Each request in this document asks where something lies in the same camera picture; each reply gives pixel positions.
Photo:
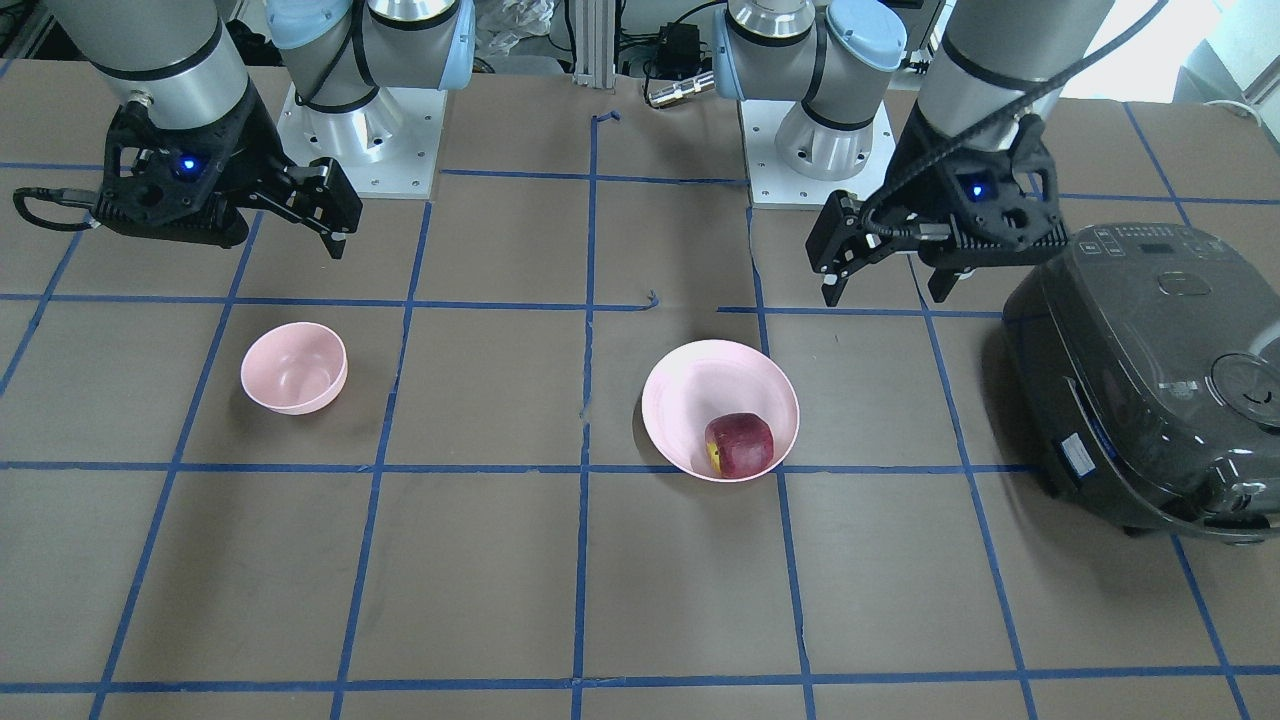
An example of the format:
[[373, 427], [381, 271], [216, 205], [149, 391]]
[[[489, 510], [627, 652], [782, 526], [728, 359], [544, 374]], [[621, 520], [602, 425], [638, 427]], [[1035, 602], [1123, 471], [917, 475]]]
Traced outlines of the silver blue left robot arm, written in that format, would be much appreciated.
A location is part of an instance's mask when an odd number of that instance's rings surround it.
[[[831, 192], [805, 242], [840, 301], [864, 266], [915, 252], [945, 301], [963, 274], [1034, 266], [1070, 234], [1044, 123], [1060, 88], [1091, 63], [1108, 1], [959, 1], [916, 100], [870, 193]], [[712, 45], [717, 91], [788, 101], [774, 145], [795, 172], [824, 181], [861, 169], [876, 114], [909, 54], [882, 1], [728, 1]]]

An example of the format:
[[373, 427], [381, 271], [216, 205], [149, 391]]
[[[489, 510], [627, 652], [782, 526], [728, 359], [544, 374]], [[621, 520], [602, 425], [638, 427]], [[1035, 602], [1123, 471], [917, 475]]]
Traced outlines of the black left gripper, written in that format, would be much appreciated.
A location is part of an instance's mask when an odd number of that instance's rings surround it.
[[[916, 252], [932, 268], [927, 288], [933, 304], [945, 304], [977, 269], [1033, 266], [1068, 246], [1044, 120], [1032, 113], [1012, 129], [1006, 149], [961, 143], [936, 160], [951, 138], [918, 108], [905, 120], [870, 220], [908, 228], [908, 237], [884, 242], [891, 252]], [[832, 192], [806, 237], [806, 260], [820, 278], [827, 307], [838, 305], [850, 277], [872, 263], [881, 245], [861, 224], [861, 205], [854, 193]]]

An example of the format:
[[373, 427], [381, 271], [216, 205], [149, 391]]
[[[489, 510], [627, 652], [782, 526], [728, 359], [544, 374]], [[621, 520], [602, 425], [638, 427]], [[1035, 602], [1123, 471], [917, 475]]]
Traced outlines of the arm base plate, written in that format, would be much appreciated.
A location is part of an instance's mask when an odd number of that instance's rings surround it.
[[797, 102], [746, 100], [739, 110], [755, 209], [820, 208], [836, 190], [868, 199], [884, 183], [896, 149], [884, 104], [854, 131], [820, 126]]
[[337, 160], [361, 199], [431, 197], [449, 92], [381, 88], [364, 108], [333, 114], [298, 105], [289, 90], [276, 132], [291, 160]]

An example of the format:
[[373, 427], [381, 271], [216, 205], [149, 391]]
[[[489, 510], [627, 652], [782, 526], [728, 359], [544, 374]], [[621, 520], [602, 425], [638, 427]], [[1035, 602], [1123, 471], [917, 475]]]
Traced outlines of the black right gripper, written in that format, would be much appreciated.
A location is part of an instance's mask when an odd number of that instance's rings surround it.
[[140, 101], [116, 110], [90, 209], [97, 223], [129, 237], [232, 249], [248, 236], [244, 209], [312, 231], [340, 260], [364, 202], [337, 159], [291, 163], [261, 100], [188, 129], [160, 128]]

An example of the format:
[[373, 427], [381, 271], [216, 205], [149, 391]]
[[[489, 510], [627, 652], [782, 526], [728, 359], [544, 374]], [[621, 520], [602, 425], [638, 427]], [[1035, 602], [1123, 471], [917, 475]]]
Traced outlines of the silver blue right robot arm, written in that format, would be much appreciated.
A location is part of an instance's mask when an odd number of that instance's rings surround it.
[[67, 233], [233, 249], [257, 209], [340, 259], [364, 211], [349, 170], [410, 155], [394, 91], [461, 90], [474, 73], [471, 1], [268, 1], [262, 32], [221, 1], [47, 6], [119, 102], [97, 188], [12, 196]]

